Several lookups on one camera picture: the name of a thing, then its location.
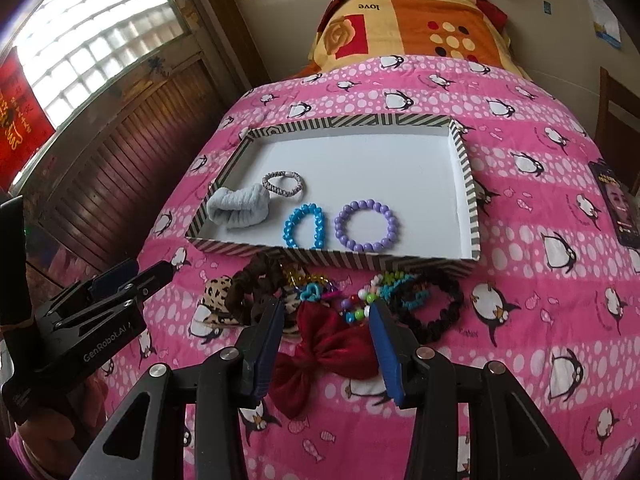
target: phone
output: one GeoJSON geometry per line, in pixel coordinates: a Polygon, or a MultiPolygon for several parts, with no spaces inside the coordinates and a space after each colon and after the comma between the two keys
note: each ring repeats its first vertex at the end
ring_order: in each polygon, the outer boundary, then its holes
{"type": "Polygon", "coordinates": [[[607,210],[620,245],[640,249],[640,232],[634,224],[631,206],[626,200],[620,181],[613,170],[603,161],[590,162],[589,168],[596,179],[600,192],[607,204],[607,210]]]}

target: red velvet bow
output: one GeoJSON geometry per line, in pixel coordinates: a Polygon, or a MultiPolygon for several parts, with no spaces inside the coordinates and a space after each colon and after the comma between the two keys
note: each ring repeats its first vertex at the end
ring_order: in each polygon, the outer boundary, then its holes
{"type": "Polygon", "coordinates": [[[298,328],[302,341],[292,356],[277,355],[269,388],[276,408],[289,418],[304,409],[319,368],[348,379],[378,374],[367,325],[350,327],[335,310],[305,301],[298,308],[298,328]]]}

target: gray hair scrunchie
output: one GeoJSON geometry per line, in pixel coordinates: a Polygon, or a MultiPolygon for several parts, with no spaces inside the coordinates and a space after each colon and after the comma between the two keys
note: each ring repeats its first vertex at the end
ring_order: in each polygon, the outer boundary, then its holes
{"type": "Polygon", "coordinates": [[[238,191],[221,187],[207,201],[207,216],[219,226],[249,227],[267,218],[269,200],[269,191],[262,184],[253,184],[238,191]]]}

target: purple bead bracelet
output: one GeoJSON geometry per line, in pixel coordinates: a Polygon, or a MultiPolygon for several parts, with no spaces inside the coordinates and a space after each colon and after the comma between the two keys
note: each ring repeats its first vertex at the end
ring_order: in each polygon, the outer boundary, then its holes
{"type": "Polygon", "coordinates": [[[360,200],[359,202],[354,201],[344,206],[342,211],[340,211],[340,214],[335,218],[334,226],[335,237],[340,240],[340,243],[348,250],[355,251],[357,253],[381,253],[385,249],[393,247],[396,240],[398,240],[398,219],[388,206],[372,199],[360,200]],[[349,221],[351,214],[358,209],[373,209],[373,211],[382,213],[388,222],[386,237],[374,244],[359,244],[349,238],[345,233],[345,225],[349,221]]]}

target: screw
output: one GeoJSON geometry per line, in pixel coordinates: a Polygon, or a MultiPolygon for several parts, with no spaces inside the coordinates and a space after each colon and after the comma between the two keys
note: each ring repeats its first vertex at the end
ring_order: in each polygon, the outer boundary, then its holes
{"type": "Polygon", "coordinates": [[[162,377],[166,373],[166,365],[158,363],[149,368],[149,375],[152,377],[162,377]]]}
{"type": "Polygon", "coordinates": [[[418,356],[418,359],[422,359],[423,361],[436,357],[436,352],[428,346],[421,346],[415,351],[415,354],[418,356]]]}
{"type": "Polygon", "coordinates": [[[507,367],[500,361],[491,361],[489,363],[489,371],[495,375],[502,375],[507,371],[507,367]]]}
{"type": "Polygon", "coordinates": [[[240,351],[235,346],[228,346],[220,351],[220,358],[223,361],[232,361],[240,355],[240,351]]]}

